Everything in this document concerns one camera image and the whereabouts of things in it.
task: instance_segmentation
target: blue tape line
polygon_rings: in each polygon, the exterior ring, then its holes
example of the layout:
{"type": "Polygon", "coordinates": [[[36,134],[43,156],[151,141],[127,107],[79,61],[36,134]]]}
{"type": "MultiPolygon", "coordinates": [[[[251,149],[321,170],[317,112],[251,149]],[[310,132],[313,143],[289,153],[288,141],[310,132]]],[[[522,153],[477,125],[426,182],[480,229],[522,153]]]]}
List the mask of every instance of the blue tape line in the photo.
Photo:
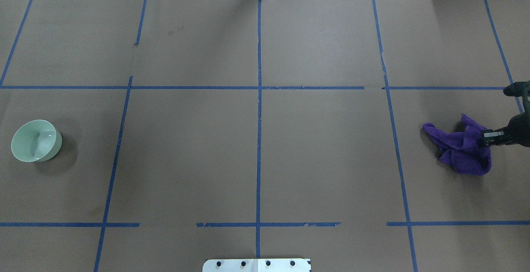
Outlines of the blue tape line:
{"type": "MultiPolygon", "coordinates": [[[[257,227],[254,222],[207,222],[196,223],[197,227],[257,227]]],[[[335,227],[339,222],[260,222],[260,227],[335,227]]]]}
{"type": "MultiPolygon", "coordinates": [[[[407,226],[406,222],[387,222],[387,226],[407,226]]],[[[530,221],[411,221],[412,226],[443,226],[443,225],[530,225],[530,221]]]]}
{"type": "Polygon", "coordinates": [[[140,223],[114,222],[114,223],[106,223],[105,227],[140,227],[140,223]]]}
{"type": "Polygon", "coordinates": [[[390,97],[390,85],[388,85],[388,74],[386,72],[386,65],[383,59],[383,42],[381,39],[381,30],[379,28],[379,18],[377,17],[377,6],[375,0],[371,0],[373,5],[373,17],[375,18],[375,27],[377,30],[377,40],[379,41],[379,54],[381,56],[381,65],[383,67],[385,88],[386,88],[386,99],[388,100],[388,111],[390,112],[390,123],[392,124],[392,134],[394,137],[394,146],[396,150],[397,167],[399,169],[399,175],[401,179],[401,193],[403,195],[403,206],[405,207],[405,218],[407,219],[407,231],[409,233],[409,245],[410,254],[412,257],[412,267],[414,272],[418,272],[418,264],[416,261],[416,249],[414,248],[414,238],[412,236],[412,227],[410,225],[410,214],[409,214],[409,203],[407,201],[407,190],[405,189],[405,178],[403,177],[403,166],[401,165],[401,155],[399,151],[398,133],[396,131],[394,110],[392,108],[392,98],[390,97]]]}
{"type": "MultiPolygon", "coordinates": [[[[511,77],[511,72],[510,72],[510,68],[508,66],[508,62],[506,61],[506,57],[504,55],[504,50],[502,49],[502,45],[500,44],[499,36],[497,35],[496,29],[495,29],[494,19],[491,16],[490,5],[488,4],[488,0],[484,0],[484,5],[486,6],[486,12],[488,13],[488,19],[490,20],[491,29],[494,32],[495,41],[497,43],[497,47],[499,48],[500,56],[502,58],[502,62],[504,63],[504,68],[506,69],[506,73],[508,74],[508,79],[509,79],[510,83],[513,84],[513,78],[511,77]]],[[[524,110],[523,110],[523,106],[521,105],[521,101],[519,101],[517,98],[515,98],[515,101],[517,103],[517,107],[519,108],[519,112],[523,113],[524,110]]]]}
{"type": "Polygon", "coordinates": [[[7,57],[7,61],[4,66],[4,72],[2,72],[2,77],[0,77],[0,86],[4,84],[4,79],[7,74],[7,69],[9,68],[9,64],[11,64],[11,58],[13,57],[13,53],[15,53],[15,48],[17,47],[17,43],[19,42],[20,33],[22,32],[24,23],[26,22],[26,19],[28,18],[28,13],[30,12],[32,2],[33,0],[29,0],[28,6],[26,7],[26,12],[24,12],[24,16],[22,17],[19,30],[17,31],[17,36],[15,36],[15,41],[13,42],[13,46],[11,47],[11,51],[9,52],[9,56],[7,57]]]}
{"type": "Polygon", "coordinates": [[[260,252],[261,223],[261,1],[258,0],[258,147],[256,165],[256,258],[260,252]]]}
{"type": "Polygon", "coordinates": [[[191,90],[257,90],[259,87],[247,86],[133,86],[132,89],[191,89],[191,90]]]}
{"type": "Polygon", "coordinates": [[[144,15],[145,15],[145,6],[147,5],[147,0],[144,0],[144,6],[142,6],[142,15],[140,15],[140,24],[138,25],[138,35],[136,36],[136,42],[134,45],[140,43],[140,36],[142,35],[142,26],[144,25],[144,15]]]}
{"type": "Polygon", "coordinates": [[[127,115],[127,106],[129,104],[129,96],[131,93],[131,86],[133,84],[132,76],[129,77],[129,85],[127,87],[127,94],[125,95],[125,103],[123,104],[123,113],[121,115],[120,131],[118,133],[118,142],[116,144],[116,152],[114,152],[114,163],[112,164],[112,173],[110,175],[110,182],[108,183],[108,193],[106,195],[105,212],[103,216],[103,225],[101,226],[100,240],[98,244],[98,253],[96,254],[96,261],[94,264],[94,272],[99,269],[99,261],[101,259],[101,250],[105,238],[106,220],[108,218],[108,209],[110,208],[110,199],[112,197],[112,189],[114,187],[114,177],[116,176],[116,168],[118,166],[118,156],[121,148],[121,137],[123,135],[123,126],[125,125],[125,116],[127,115]]]}
{"type": "MultiPolygon", "coordinates": [[[[0,227],[101,227],[100,222],[0,222],[0,227]]],[[[106,227],[140,227],[140,223],[107,223],[106,227]]]]}
{"type": "Polygon", "coordinates": [[[1,86],[0,89],[127,89],[127,86],[1,86]]]}
{"type": "Polygon", "coordinates": [[[339,222],[263,222],[263,227],[300,227],[300,226],[316,226],[316,227],[335,227],[340,225],[339,222]]]}
{"type": "Polygon", "coordinates": [[[255,227],[255,222],[207,222],[197,223],[197,227],[255,227]]]}
{"type": "Polygon", "coordinates": [[[502,90],[504,87],[383,87],[390,90],[502,90]]]}
{"type": "Polygon", "coordinates": [[[308,87],[308,86],[279,86],[279,87],[275,87],[275,86],[267,86],[267,87],[262,87],[262,89],[265,89],[265,90],[364,90],[365,88],[364,87],[321,87],[321,86],[316,86],[316,87],[308,87]]]}

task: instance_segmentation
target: black device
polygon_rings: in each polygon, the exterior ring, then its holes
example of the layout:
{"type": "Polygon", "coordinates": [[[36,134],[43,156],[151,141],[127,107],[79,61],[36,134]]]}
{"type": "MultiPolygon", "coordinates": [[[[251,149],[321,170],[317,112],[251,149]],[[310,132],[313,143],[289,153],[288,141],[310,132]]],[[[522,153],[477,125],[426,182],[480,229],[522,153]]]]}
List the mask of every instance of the black device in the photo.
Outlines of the black device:
{"type": "Polygon", "coordinates": [[[482,131],[483,146],[501,146],[519,144],[530,147],[530,81],[517,82],[504,89],[504,94],[511,97],[522,97],[524,112],[513,116],[506,127],[493,131],[482,131]]]}

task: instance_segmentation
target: bowl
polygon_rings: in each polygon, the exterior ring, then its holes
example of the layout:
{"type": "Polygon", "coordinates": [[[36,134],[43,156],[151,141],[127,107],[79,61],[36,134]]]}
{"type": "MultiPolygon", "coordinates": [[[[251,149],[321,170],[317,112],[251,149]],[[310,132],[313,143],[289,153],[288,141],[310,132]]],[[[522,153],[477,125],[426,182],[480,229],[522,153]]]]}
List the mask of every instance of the bowl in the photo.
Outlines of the bowl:
{"type": "Polygon", "coordinates": [[[34,120],[24,124],[11,140],[11,152],[23,162],[47,161],[54,157],[63,138],[52,123],[34,120]]]}

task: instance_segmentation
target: purple cloth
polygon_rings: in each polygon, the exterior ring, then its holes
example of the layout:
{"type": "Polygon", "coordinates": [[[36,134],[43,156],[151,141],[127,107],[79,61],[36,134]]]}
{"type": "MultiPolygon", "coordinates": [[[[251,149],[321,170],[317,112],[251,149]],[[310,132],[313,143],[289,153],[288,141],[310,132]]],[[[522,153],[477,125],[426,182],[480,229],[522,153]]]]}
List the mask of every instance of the purple cloth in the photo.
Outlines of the purple cloth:
{"type": "Polygon", "coordinates": [[[452,165],[459,174],[482,176],[491,169],[490,147],[479,146],[481,131],[486,128],[464,114],[462,123],[465,125],[464,132],[447,134],[432,123],[424,124],[424,130],[440,148],[441,162],[452,165]]]}

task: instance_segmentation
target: metal bracket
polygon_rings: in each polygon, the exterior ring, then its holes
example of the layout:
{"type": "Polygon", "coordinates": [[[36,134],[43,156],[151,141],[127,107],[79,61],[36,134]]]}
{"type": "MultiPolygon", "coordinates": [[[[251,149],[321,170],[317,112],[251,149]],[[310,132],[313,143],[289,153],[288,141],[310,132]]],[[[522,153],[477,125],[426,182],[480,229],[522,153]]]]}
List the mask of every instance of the metal bracket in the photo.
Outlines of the metal bracket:
{"type": "Polygon", "coordinates": [[[207,260],[202,272],[311,272],[310,259],[207,260]]]}

